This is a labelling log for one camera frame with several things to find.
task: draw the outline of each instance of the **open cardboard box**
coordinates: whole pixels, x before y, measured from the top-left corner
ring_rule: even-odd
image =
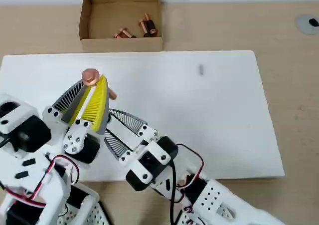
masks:
[[[158,29],[157,37],[144,38],[139,20],[148,13]],[[115,39],[120,28],[137,38]],[[83,0],[79,29],[86,52],[162,51],[159,0]]]

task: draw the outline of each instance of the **white robotic arm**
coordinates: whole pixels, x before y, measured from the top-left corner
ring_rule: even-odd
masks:
[[[82,225],[93,224],[96,217],[104,219],[98,194],[77,180],[78,166],[88,168],[105,145],[128,171],[126,180],[136,191],[150,186],[171,200],[171,224],[283,225],[207,179],[204,161],[195,151],[174,143],[136,116],[109,109],[106,78],[94,70],[84,74],[92,71],[93,76],[77,82],[45,108],[43,120],[35,108],[0,96],[0,153],[7,155],[0,161],[1,186],[7,191],[0,215],[7,225],[16,221]],[[45,154],[39,152],[44,144],[50,146]],[[178,159],[180,148],[200,158],[198,170]],[[3,169],[8,164],[10,169]],[[177,185],[179,180],[184,185]],[[176,221],[174,203],[182,204]],[[61,221],[64,208],[68,217]]]

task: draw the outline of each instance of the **copper bolt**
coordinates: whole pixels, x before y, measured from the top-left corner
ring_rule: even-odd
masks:
[[[147,14],[147,13],[145,13],[145,19],[146,19],[146,20],[150,20],[150,19],[151,19],[151,18],[150,18],[150,15]]]
[[[139,24],[140,24],[143,32],[148,33],[148,29],[146,28],[145,21],[143,19],[140,20]]]
[[[120,28],[120,32],[126,35],[128,38],[136,38],[136,36],[131,35],[126,28]]]
[[[146,19],[145,24],[149,29],[149,33],[151,37],[156,36],[158,34],[158,30],[156,29],[154,22],[151,20],[150,15],[145,13],[145,19]]]
[[[115,39],[122,39],[120,33],[115,33],[115,34],[114,34],[114,38],[115,38]]]
[[[100,73],[96,69],[86,69],[82,72],[82,81],[86,86],[95,85],[100,78]]]

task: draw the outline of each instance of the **wooden table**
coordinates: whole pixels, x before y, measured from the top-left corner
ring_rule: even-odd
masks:
[[[80,6],[0,7],[0,56],[84,52]],[[317,225],[319,211],[319,35],[295,27],[319,3],[168,4],[165,50],[250,49],[256,53],[286,176],[221,181],[290,225]],[[168,224],[169,203],[125,182],[87,183],[116,225]]]

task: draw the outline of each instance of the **white board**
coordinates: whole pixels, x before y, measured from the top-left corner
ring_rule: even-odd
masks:
[[[11,55],[0,68],[0,92],[42,113],[88,67],[105,74],[117,92],[110,108],[134,114],[195,149],[212,178],[284,175],[252,51]],[[197,157],[182,153],[198,165]],[[88,181],[123,178],[106,147],[82,175]]]

